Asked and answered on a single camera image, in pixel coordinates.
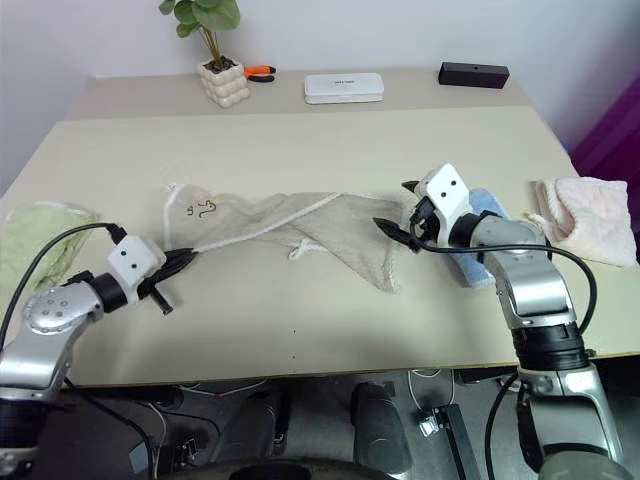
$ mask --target black box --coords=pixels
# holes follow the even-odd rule
[[[502,88],[509,69],[500,65],[443,62],[438,74],[440,85],[460,87]]]

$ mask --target white flower pot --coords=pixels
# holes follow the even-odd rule
[[[220,73],[213,73],[208,68],[205,68],[205,65],[209,62],[210,60],[198,65],[198,73],[200,73],[207,97],[221,107],[229,108],[249,96],[247,79],[244,78],[244,66],[242,64],[234,62],[236,63],[235,67]]]

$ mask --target purple wall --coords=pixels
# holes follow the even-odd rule
[[[582,176],[628,182],[631,228],[640,245],[640,77],[571,152]]]

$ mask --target pink towel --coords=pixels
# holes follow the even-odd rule
[[[535,188],[542,216],[528,217],[553,245],[619,267],[636,263],[627,182],[552,178],[537,182]]]

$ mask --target orange scissors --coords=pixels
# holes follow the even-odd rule
[[[276,77],[271,75],[276,73],[275,67],[269,65],[257,65],[255,67],[244,67],[244,76],[251,82],[258,83],[270,83],[273,82]]]

